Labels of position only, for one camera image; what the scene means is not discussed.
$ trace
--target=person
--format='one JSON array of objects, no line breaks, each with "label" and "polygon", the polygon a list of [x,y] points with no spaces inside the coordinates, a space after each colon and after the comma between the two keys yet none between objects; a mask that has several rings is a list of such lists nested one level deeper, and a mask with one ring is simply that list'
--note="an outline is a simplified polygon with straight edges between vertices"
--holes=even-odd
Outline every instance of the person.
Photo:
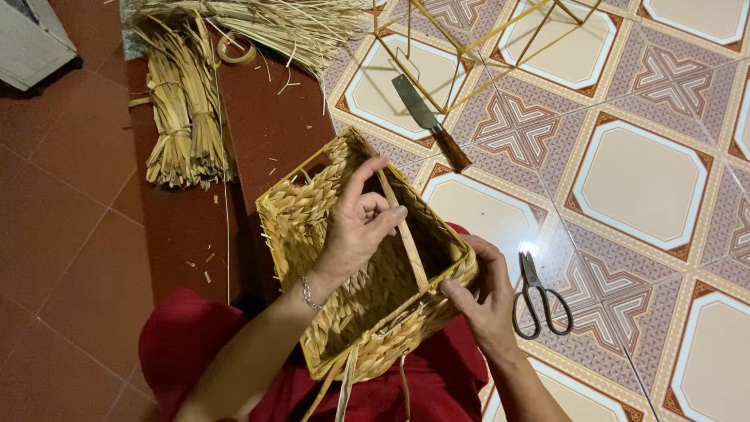
[{"label": "person", "polygon": [[[308,300],[301,280],[250,321],[238,309],[192,291],[177,291],[154,310],[139,357],[166,418],[300,420],[320,388],[295,348],[318,313],[312,305],[324,304],[407,216],[405,207],[391,208],[377,193],[362,194],[364,183],[386,164],[385,158],[366,161],[331,210],[324,247],[304,277]],[[488,366],[508,420],[569,420],[516,343],[505,258],[486,240],[462,236],[481,264],[480,300],[452,280],[440,283],[463,316],[406,357],[411,419],[481,420],[478,392],[488,382]],[[405,420],[401,389],[397,364],[354,384],[346,419]],[[331,387],[310,420],[334,420],[337,403],[338,390]]]}]

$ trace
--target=tied bundle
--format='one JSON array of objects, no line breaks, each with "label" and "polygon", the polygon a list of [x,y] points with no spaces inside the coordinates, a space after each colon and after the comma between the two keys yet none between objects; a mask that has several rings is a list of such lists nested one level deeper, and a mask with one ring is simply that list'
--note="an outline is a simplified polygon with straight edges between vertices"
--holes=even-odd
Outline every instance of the tied bundle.
[{"label": "tied bundle", "polygon": [[199,14],[292,59],[323,80],[338,46],[352,36],[362,0],[140,0],[135,16]]},{"label": "tied bundle", "polygon": [[218,127],[219,100],[208,31],[202,19],[177,31],[151,18],[147,85],[159,140],[147,161],[146,179],[169,186],[201,185],[236,176],[232,148]]}]

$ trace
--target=rectangular wire frame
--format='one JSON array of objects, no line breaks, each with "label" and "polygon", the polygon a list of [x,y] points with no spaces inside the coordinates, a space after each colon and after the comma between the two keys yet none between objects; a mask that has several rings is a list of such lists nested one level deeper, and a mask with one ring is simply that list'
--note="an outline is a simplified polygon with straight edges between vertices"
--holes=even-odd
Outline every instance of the rectangular wire frame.
[{"label": "rectangular wire frame", "polygon": [[[407,1],[408,1],[408,4],[409,4],[408,11],[406,12],[406,17],[408,18],[408,24],[407,24],[407,34],[406,34],[406,48],[407,49],[406,49],[405,56],[406,56],[407,60],[410,57],[411,46],[412,46],[412,9],[413,9],[413,7],[419,9],[419,11],[433,25],[435,25],[435,28],[437,28],[437,30],[440,31],[440,33],[443,34],[443,36],[445,36],[445,38],[448,40],[448,42],[450,42],[451,44],[453,44],[453,47],[456,49],[456,71],[453,74],[453,81],[451,81],[451,88],[448,91],[448,95],[445,97],[445,103],[442,106],[440,104],[438,104],[437,101],[435,101],[435,98],[433,98],[433,96],[426,90],[426,88],[423,87],[423,85],[419,83],[419,76],[414,77],[414,75],[409,71],[409,69],[403,63],[401,63],[401,61],[398,59],[398,54],[395,54],[390,49],[390,47],[388,47],[388,44],[386,44],[386,42],[383,40],[383,38],[380,37],[380,35],[379,35],[379,33],[380,33],[380,31],[382,29],[388,28],[390,25],[392,25],[392,24],[398,22],[399,20],[403,19],[404,15],[402,14],[399,17],[395,17],[394,19],[389,20],[388,22],[386,22],[382,26],[378,26],[377,14],[373,13],[373,28],[374,28],[373,34],[375,35],[375,38],[378,41],[380,41],[380,44],[382,45],[382,47],[391,56],[391,58],[393,59],[393,61],[396,63],[396,65],[398,65],[398,67],[406,75],[406,77],[409,78],[409,80],[412,82],[412,84],[414,84],[414,86],[417,87],[417,89],[424,95],[424,97],[430,102],[430,104],[432,104],[440,112],[440,114],[442,114],[442,115],[448,114],[449,111],[451,111],[451,110],[455,109],[456,107],[460,106],[461,104],[465,103],[466,101],[469,100],[469,98],[473,97],[474,95],[477,95],[481,91],[484,91],[487,87],[489,87],[490,85],[492,85],[495,81],[497,81],[500,78],[504,77],[505,75],[511,73],[513,70],[519,68],[524,63],[526,63],[529,60],[533,59],[535,56],[537,56],[542,51],[546,50],[549,47],[552,47],[558,41],[560,41],[563,38],[565,38],[566,36],[570,35],[576,29],[579,29],[581,26],[584,25],[584,23],[586,23],[586,21],[589,19],[589,17],[591,17],[591,15],[594,13],[594,11],[599,7],[599,4],[602,3],[602,0],[598,0],[596,2],[596,4],[594,4],[591,7],[591,10],[589,10],[589,13],[586,14],[586,17],[584,17],[583,19],[581,19],[581,18],[575,16],[575,14],[573,14],[573,12],[570,11],[570,9],[568,9],[560,0],[540,0],[540,2],[537,3],[536,5],[533,5],[531,8],[528,8],[527,10],[523,11],[518,16],[516,16],[516,17],[514,17],[514,18],[512,18],[510,20],[508,20],[508,22],[503,23],[501,26],[498,26],[497,28],[493,29],[492,31],[489,31],[486,35],[483,35],[480,38],[477,38],[476,40],[472,41],[469,44],[463,45],[463,44],[459,43],[458,41],[456,41],[453,38],[453,36],[451,36],[451,34],[445,28],[443,28],[443,26],[440,25],[439,22],[437,22],[437,20],[435,19],[435,17],[432,16],[432,14],[430,14],[430,12],[427,11],[427,9],[425,9],[424,5],[422,5],[422,3],[419,2],[419,0],[407,0]],[[496,77],[492,78],[491,80],[489,80],[486,83],[483,83],[478,88],[476,88],[473,91],[471,91],[469,94],[466,94],[464,97],[462,97],[462,98],[456,98],[456,101],[452,105],[449,106],[448,102],[449,102],[449,99],[451,97],[451,93],[453,91],[453,87],[454,87],[454,85],[456,83],[456,78],[458,77],[458,69],[459,69],[459,66],[461,65],[460,64],[461,63],[461,57],[464,54],[466,54],[468,51],[470,51],[471,49],[473,49],[474,47],[480,45],[481,43],[485,42],[489,38],[492,38],[494,35],[500,33],[503,29],[505,29],[508,26],[516,23],[518,20],[521,20],[526,15],[531,14],[533,11],[538,10],[539,8],[541,8],[542,6],[546,5],[549,2],[553,3],[552,6],[547,11],[547,13],[545,14],[544,18],[541,20],[541,22],[539,23],[539,25],[536,27],[536,30],[532,34],[532,36],[529,39],[529,41],[526,43],[526,46],[524,47],[524,49],[521,51],[521,54],[518,56],[518,59],[515,61],[515,65],[506,65],[507,68],[503,72],[500,72],[500,74],[498,74]],[[564,11],[565,13],[567,13],[577,23],[576,26],[574,26],[571,30],[567,31],[566,33],[560,35],[558,38],[555,38],[549,44],[547,44],[547,45],[543,46],[542,48],[540,48],[539,50],[535,51],[533,54],[530,54],[528,57],[524,58],[524,56],[526,55],[527,51],[529,50],[529,47],[534,42],[534,39],[536,38],[536,35],[539,34],[539,31],[542,29],[542,26],[547,22],[547,20],[549,19],[550,15],[552,14],[552,10],[554,10],[554,8],[556,6],[558,8],[560,8],[562,11]],[[373,0],[373,10],[375,10],[375,7],[376,7],[375,6],[375,0]]]}]

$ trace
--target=woven seagrass weave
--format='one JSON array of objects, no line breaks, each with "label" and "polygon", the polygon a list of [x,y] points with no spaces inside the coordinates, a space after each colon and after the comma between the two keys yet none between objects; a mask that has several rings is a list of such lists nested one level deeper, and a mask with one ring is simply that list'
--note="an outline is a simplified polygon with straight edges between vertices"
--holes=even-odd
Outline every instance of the woven seagrass weave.
[{"label": "woven seagrass weave", "polygon": [[[326,238],[329,210],[372,151],[350,127],[313,157],[325,154],[331,162],[328,167],[312,178],[305,174],[304,185],[291,183],[292,176],[311,158],[257,199],[282,289],[299,282],[314,265]],[[406,223],[429,289],[419,291],[401,234],[386,237],[367,265],[331,295],[300,338],[313,379],[323,378],[339,363],[334,369],[337,373],[331,375],[341,380],[341,364],[355,345],[358,355],[353,381],[383,374],[397,358],[414,350],[456,315],[436,291],[437,284],[451,278],[466,285],[477,273],[474,251],[464,240],[435,215],[395,167],[389,165],[383,172],[398,202],[409,210]]]}]

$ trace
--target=chain bracelet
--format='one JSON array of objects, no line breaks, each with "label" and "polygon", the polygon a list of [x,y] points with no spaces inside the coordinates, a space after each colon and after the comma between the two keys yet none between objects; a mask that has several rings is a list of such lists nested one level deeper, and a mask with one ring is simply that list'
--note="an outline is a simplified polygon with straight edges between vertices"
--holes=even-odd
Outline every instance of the chain bracelet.
[{"label": "chain bracelet", "polygon": [[313,302],[313,298],[310,296],[310,284],[308,283],[308,278],[305,276],[302,276],[302,296],[304,296],[304,301],[312,309],[318,311],[323,309],[323,305],[318,305],[317,303]]}]

